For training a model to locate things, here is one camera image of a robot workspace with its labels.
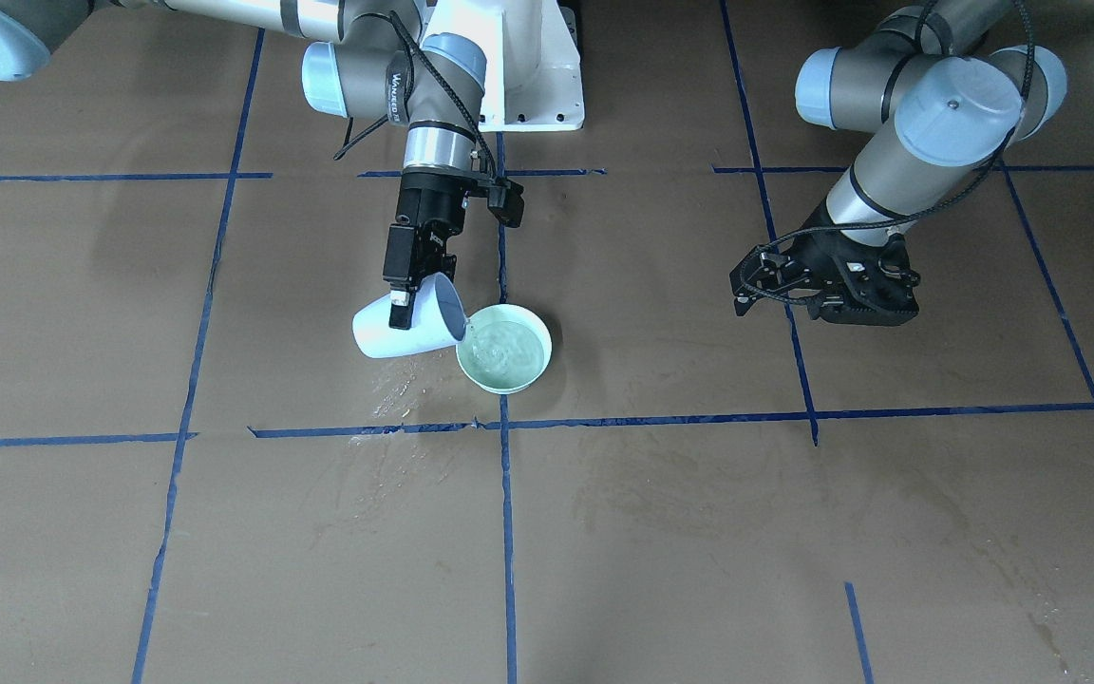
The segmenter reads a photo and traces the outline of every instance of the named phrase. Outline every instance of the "water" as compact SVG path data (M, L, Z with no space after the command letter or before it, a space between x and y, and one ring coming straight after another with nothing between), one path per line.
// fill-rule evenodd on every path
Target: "water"
M481 328L468 325L458 359L479 384L512 390L538 375L544 348L535 331L513 321L500 321Z

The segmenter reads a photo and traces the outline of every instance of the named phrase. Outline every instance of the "water in bowl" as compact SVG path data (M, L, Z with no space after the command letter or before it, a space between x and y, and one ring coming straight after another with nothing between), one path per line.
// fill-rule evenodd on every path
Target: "water in bowl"
M458 358L479 384L508 390L538 375L544 347L535 331L521 323L498 321L479 328L468 324Z

